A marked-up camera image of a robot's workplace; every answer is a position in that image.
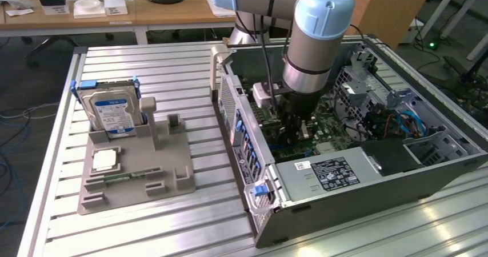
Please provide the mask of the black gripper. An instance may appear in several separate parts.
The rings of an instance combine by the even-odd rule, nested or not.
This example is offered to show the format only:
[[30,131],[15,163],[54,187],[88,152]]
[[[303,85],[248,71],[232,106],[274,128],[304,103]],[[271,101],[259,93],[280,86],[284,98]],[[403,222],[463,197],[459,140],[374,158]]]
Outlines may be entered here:
[[308,122],[315,112],[320,99],[320,93],[302,94],[290,92],[283,94],[279,102],[279,119],[283,130],[279,132],[279,143],[295,143],[299,140],[302,123]]

